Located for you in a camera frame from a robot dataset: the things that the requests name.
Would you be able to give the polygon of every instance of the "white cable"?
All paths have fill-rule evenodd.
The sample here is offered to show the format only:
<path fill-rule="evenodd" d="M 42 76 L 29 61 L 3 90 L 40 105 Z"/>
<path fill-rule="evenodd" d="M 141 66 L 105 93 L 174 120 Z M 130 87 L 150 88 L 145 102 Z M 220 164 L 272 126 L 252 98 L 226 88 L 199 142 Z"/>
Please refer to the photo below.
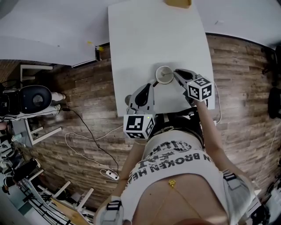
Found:
<path fill-rule="evenodd" d="M 218 93 L 218 98 L 219 98 L 219 107 L 220 107 L 220 94 L 219 94 L 219 89 L 218 89 L 218 87 L 216 86 L 216 91 L 217 91 L 217 93 Z M 219 123 L 220 121 L 221 121 L 221 107 L 220 107 L 220 120 L 217 122 L 217 123 Z"/>
<path fill-rule="evenodd" d="M 277 127 L 276 127 L 276 131 L 275 131 L 275 134 L 274 134 L 274 138 L 273 138 L 273 140 L 272 140 L 272 143 L 271 143 L 271 145 L 270 145 L 270 149 L 269 149 L 269 151 L 268 151 L 268 153 L 267 153 L 267 156 L 266 156 L 266 158 L 265 158 L 265 160 L 264 160 L 263 166 L 261 167 L 261 169 L 260 169 L 260 171 L 259 171 L 259 174 L 258 174 L 257 177 L 255 178 L 254 182 L 256 182 L 257 178 L 260 176 L 261 172 L 263 171 L 263 168 L 264 168 L 265 164 L 267 163 L 267 158 L 269 157 L 269 154 L 270 154 L 270 151 L 271 151 L 271 148 L 272 148 L 272 145 L 273 145 L 273 142 L 274 142 L 274 140 L 275 140 L 275 137 L 276 137 L 276 134 L 277 134 L 277 130 L 278 130 L 278 127 L 279 127 L 280 124 L 281 124 L 281 122 L 280 122 L 280 123 L 277 125 Z"/>
<path fill-rule="evenodd" d="M 77 155 L 80 155 L 80 156 L 84 157 L 84 158 L 87 159 L 87 160 L 91 160 L 91 161 L 93 161 L 93 162 L 95 162 L 95 163 L 97 163 L 97 164 L 99 164 L 99 165 L 101 165 L 101 166 L 104 166 L 104 167 L 108 168 L 110 171 L 112 171 L 113 173 L 117 174 L 113 169 L 109 168 L 108 166 L 106 166 L 106 165 L 104 165 L 104 164 L 101 164 L 101 163 L 99 163 L 99 162 L 97 162 L 97 161 L 95 161 L 95 160 L 89 159 L 89 158 L 85 157 L 84 155 L 82 155 L 82 154 L 76 152 L 76 151 L 75 151 L 72 147 L 70 147 L 69 144 L 67 143 L 67 141 L 66 141 L 66 135 L 68 135 L 68 134 L 76 134 L 77 136 L 84 137 L 84 138 L 89 139 L 89 140 L 91 140 L 91 141 L 96 141 L 96 140 L 99 140 L 99 139 L 102 139 L 102 138 L 106 137 L 109 133 L 111 133 L 111 132 L 113 132 L 113 131 L 115 131 L 115 130 L 121 128 L 121 127 L 123 127 L 123 126 L 120 126 L 120 127 L 116 128 L 116 129 L 114 129 L 114 130 L 108 132 L 105 136 L 102 136 L 101 138 L 98 138 L 98 139 L 91 139 L 91 138 L 87 138 L 87 137 L 85 137 L 85 136 L 83 136 L 83 135 L 79 135 L 79 134 L 77 134 L 77 133 L 75 133 L 75 132 L 68 132 L 68 133 L 65 134 L 65 143 L 66 143 L 67 146 L 68 146 L 70 149 L 72 149 Z"/>
<path fill-rule="evenodd" d="M 13 120 L 13 121 L 19 121 L 18 119 L 19 118 L 23 118 L 25 116 L 34 116 L 34 115 L 42 115 L 42 114 L 45 114 L 45 113 L 51 113 L 51 112 L 57 112 L 57 111 L 61 111 L 60 109 L 59 110 L 52 110 L 52 111 L 49 111 L 49 112 L 42 112 L 42 113 L 31 113 L 31 114 L 26 114 L 24 116 L 19 116 L 19 117 L 15 117 L 13 118 L 12 116 L 3 116 L 3 117 L 0 117 L 0 119 L 2 120 L 2 122 L 7 122 L 9 120 Z"/>
<path fill-rule="evenodd" d="M 100 174 L 101 174 L 101 175 L 103 175 L 103 174 L 101 173 L 101 171 L 105 171 L 105 172 L 106 172 L 105 169 L 101 169 L 101 170 L 100 170 Z M 106 176 L 106 175 L 103 175 L 103 176 L 106 177 L 106 178 L 110 178 L 110 179 L 114 180 L 113 178 L 111 178 L 111 177 L 109 177 L 109 176 Z"/>

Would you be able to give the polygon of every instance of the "table leg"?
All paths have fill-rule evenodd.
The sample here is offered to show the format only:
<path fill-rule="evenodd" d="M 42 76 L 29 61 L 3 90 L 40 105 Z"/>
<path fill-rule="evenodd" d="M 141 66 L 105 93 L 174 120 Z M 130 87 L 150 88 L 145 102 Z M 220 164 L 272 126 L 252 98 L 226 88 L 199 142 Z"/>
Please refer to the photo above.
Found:
<path fill-rule="evenodd" d="M 80 204 L 78 205 L 78 207 L 76 208 L 76 210 L 79 212 L 82 210 L 82 207 L 84 206 L 84 204 L 86 203 L 86 201 L 88 200 L 88 198 L 90 197 L 90 195 L 92 194 L 92 192 L 94 191 L 93 188 L 91 188 L 88 193 L 85 195 L 85 197 L 82 199 L 82 201 L 80 202 Z"/>
<path fill-rule="evenodd" d="M 44 170 L 40 170 L 39 172 L 35 173 L 31 178 L 29 178 L 29 181 L 32 181 L 35 177 L 37 177 L 38 175 L 40 175 L 43 172 L 44 172 Z"/>
<path fill-rule="evenodd" d="M 41 131 L 41 130 L 43 130 L 43 127 L 39 127 L 39 128 L 37 128 L 37 129 L 35 129 L 35 130 L 33 130 L 33 131 L 30 131 L 30 133 L 31 133 L 31 134 L 34 134 L 34 133 L 36 133 L 36 132 L 38 132 L 38 131 Z"/>
<path fill-rule="evenodd" d="M 34 76 L 23 76 L 22 80 L 35 80 Z"/>
<path fill-rule="evenodd" d="M 58 129 L 55 129 L 55 130 L 51 131 L 50 133 L 45 134 L 45 135 L 43 135 L 42 137 L 37 138 L 36 140 L 33 140 L 33 141 L 32 141 L 32 144 L 34 145 L 34 144 L 36 144 L 36 143 L 38 143 L 38 142 L 40 142 L 40 141 L 42 141 L 42 140 L 44 140 L 44 139 L 46 139 L 46 138 L 52 136 L 53 134 L 55 134 L 55 133 L 57 133 L 57 132 L 59 132 L 59 131 L 61 131 L 61 130 L 62 130 L 61 127 L 58 128 Z"/>
<path fill-rule="evenodd" d="M 70 181 L 67 181 L 67 182 L 65 183 L 65 185 L 63 185 L 62 188 L 59 189 L 59 191 L 58 191 L 57 193 L 55 193 L 55 194 L 52 196 L 52 198 L 55 199 L 56 197 L 58 197 L 70 184 L 71 184 L 71 182 L 70 182 Z"/>

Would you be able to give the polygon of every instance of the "wire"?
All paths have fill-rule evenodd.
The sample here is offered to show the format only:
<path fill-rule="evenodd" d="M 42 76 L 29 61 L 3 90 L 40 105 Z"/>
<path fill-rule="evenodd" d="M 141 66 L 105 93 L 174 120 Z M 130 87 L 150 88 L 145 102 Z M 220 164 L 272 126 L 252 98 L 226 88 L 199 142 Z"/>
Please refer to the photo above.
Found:
<path fill-rule="evenodd" d="M 16 83 L 15 83 L 14 85 L 11 85 L 11 86 L 8 86 L 8 87 L 5 87 L 5 86 L 3 85 L 4 83 L 11 82 L 11 81 L 16 81 Z M 0 84 L 2 84 L 2 86 L 6 89 L 6 88 L 11 88 L 11 87 L 15 86 L 15 85 L 17 84 L 17 82 L 22 83 L 19 79 L 11 79 L 11 80 L 6 80 L 6 81 L 4 81 L 4 82 L 2 82 L 2 83 L 0 83 Z"/>
<path fill-rule="evenodd" d="M 270 149 L 269 149 L 269 151 L 268 151 L 268 153 L 267 153 L 267 156 L 266 156 L 266 158 L 265 158 L 265 160 L 264 160 L 263 166 L 261 167 L 261 169 L 260 169 L 260 171 L 259 171 L 259 174 L 258 174 L 257 177 L 255 178 L 254 182 L 256 182 L 256 180 L 257 180 L 258 177 L 260 176 L 261 172 L 263 171 L 263 168 L 264 168 L 265 164 L 267 163 L 267 158 L 269 157 L 269 154 L 270 154 L 270 152 L 271 152 L 272 145 L 273 145 L 273 142 L 274 142 L 274 140 L 275 140 L 275 137 L 276 137 L 276 134 L 277 134 L 277 130 L 278 130 L 278 127 L 279 127 L 280 124 L 281 124 L 281 122 L 280 122 L 280 123 L 277 125 L 277 127 L 276 127 L 276 131 L 275 131 L 275 134 L 274 134 L 274 138 L 273 138 L 273 140 L 272 140 L 272 143 L 271 143 L 271 145 L 270 145 Z"/>
<path fill-rule="evenodd" d="M 220 107 L 220 94 L 219 94 L 219 89 L 218 89 L 218 87 L 217 87 L 217 86 L 216 86 L 216 91 L 217 91 L 217 93 L 218 93 L 218 98 L 219 98 L 219 107 Z M 222 118 L 222 116 L 221 116 L 221 107 L 220 107 L 220 120 L 219 120 L 217 123 L 220 123 L 221 118 Z"/>
<path fill-rule="evenodd" d="M 75 133 L 75 132 L 68 132 L 68 133 L 66 133 L 65 135 L 67 135 L 67 134 L 76 134 L 77 136 L 80 136 L 80 137 L 89 139 L 89 140 L 91 140 L 91 141 L 97 141 L 97 140 L 100 140 L 100 139 L 102 139 L 102 138 L 105 138 L 105 137 L 106 137 L 108 134 L 110 134 L 111 132 L 113 132 L 113 131 L 115 131 L 115 130 L 117 130 L 117 129 L 119 129 L 119 128 L 122 128 L 122 127 L 123 127 L 123 126 L 120 126 L 120 127 L 116 128 L 116 129 L 114 129 L 114 130 L 108 132 L 105 136 L 102 136 L 101 138 L 97 138 L 97 139 L 87 138 L 87 137 L 85 137 L 85 136 L 83 136 L 83 135 L 80 135 L 80 134 L 77 134 L 77 133 Z"/>
<path fill-rule="evenodd" d="M 51 113 L 51 112 L 58 112 L 58 111 L 62 111 L 62 109 L 60 110 L 53 110 L 53 111 L 49 111 L 49 112 L 42 112 L 42 113 L 32 113 L 32 114 L 26 114 L 24 116 L 19 116 L 19 117 L 15 117 L 13 118 L 12 116 L 3 116 L 1 119 L 4 121 L 4 120 L 14 120 L 14 121 L 17 121 L 18 118 L 22 118 L 22 117 L 25 117 L 25 116 L 33 116 L 33 115 L 41 115 L 41 114 L 44 114 L 44 113 Z"/>
<path fill-rule="evenodd" d="M 101 163 L 99 163 L 99 162 L 97 162 L 97 161 L 95 161 L 95 160 L 89 159 L 89 158 L 85 157 L 84 155 L 82 155 L 82 154 L 76 152 L 73 148 L 71 148 L 71 147 L 68 145 L 68 143 L 67 143 L 67 141 L 66 141 L 66 135 L 67 135 L 67 134 L 65 134 L 65 142 L 66 142 L 67 146 L 68 146 L 69 148 L 71 148 L 76 154 L 78 154 L 78 155 L 80 155 L 80 156 L 82 156 L 82 157 L 84 157 L 84 158 L 86 158 L 86 159 L 88 159 L 88 160 L 94 161 L 95 163 L 97 163 L 97 164 L 99 164 L 99 165 L 102 165 L 102 166 L 108 168 L 110 171 L 116 173 L 116 174 L 119 176 L 119 165 L 118 165 L 118 163 L 116 162 L 116 160 L 113 158 L 113 156 L 112 156 L 111 154 L 109 154 L 108 152 L 106 152 L 103 148 L 101 148 L 101 147 L 98 145 L 98 143 L 96 142 L 96 140 L 95 140 L 95 138 L 94 138 L 93 133 L 92 133 L 91 130 L 88 128 L 88 126 L 85 124 L 85 122 L 83 121 L 83 119 L 81 118 L 81 116 L 80 116 L 77 112 L 75 112 L 73 109 L 62 109 L 62 110 L 63 110 L 63 111 L 73 111 L 73 112 L 81 119 L 81 121 L 83 122 L 83 124 L 87 127 L 88 131 L 91 133 L 92 138 L 93 138 L 92 140 L 96 143 L 97 147 L 98 147 L 99 149 L 101 149 L 102 151 L 104 151 L 106 154 L 108 154 L 108 155 L 114 160 L 114 162 L 115 162 L 116 165 L 117 165 L 117 172 L 115 172 L 113 169 L 109 168 L 108 166 L 105 166 L 104 164 L 101 164 Z"/>

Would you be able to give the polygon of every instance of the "black strap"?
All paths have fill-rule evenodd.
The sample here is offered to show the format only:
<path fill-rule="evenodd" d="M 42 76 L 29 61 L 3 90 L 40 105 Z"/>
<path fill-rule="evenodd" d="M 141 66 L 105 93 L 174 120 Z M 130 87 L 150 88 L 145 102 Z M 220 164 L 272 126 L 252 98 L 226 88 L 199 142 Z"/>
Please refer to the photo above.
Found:
<path fill-rule="evenodd" d="M 149 89 L 151 83 L 148 83 L 135 98 L 135 103 L 138 107 L 145 106 L 148 103 Z"/>
<path fill-rule="evenodd" d="M 119 210 L 121 206 L 121 201 L 115 200 L 107 204 L 106 210 Z"/>
<path fill-rule="evenodd" d="M 237 176 L 234 173 L 230 172 L 229 170 L 226 170 L 226 171 L 223 172 L 223 178 L 227 182 L 229 182 L 229 181 L 232 181 L 234 179 L 237 179 Z"/>

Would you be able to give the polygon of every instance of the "black chair back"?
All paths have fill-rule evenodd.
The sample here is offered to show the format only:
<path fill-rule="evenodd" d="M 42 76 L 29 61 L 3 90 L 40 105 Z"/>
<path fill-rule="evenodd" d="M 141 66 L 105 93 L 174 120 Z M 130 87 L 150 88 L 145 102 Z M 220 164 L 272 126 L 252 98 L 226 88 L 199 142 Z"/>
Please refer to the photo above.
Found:
<path fill-rule="evenodd" d="M 268 97 L 268 114 L 270 118 L 281 118 L 281 90 L 273 87 Z"/>
<path fill-rule="evenodd" d="M 52 93 L 44 86 L 26 86 L 19 91 L 19 100 L 22 113 L 37 113 L 51 104 Z"/>
<path fill-rule="evenodd" d="M 0 116 L 18 115 L 21 111 L 19 104 L 19 91 L 0 94 Z"/>
<path fill-rule="evenodd" d="M 276 63 L 279 72 L 281 72 L 281 46 L 278 45 L 275 49 L 275 54 L 276 54 Z"/>

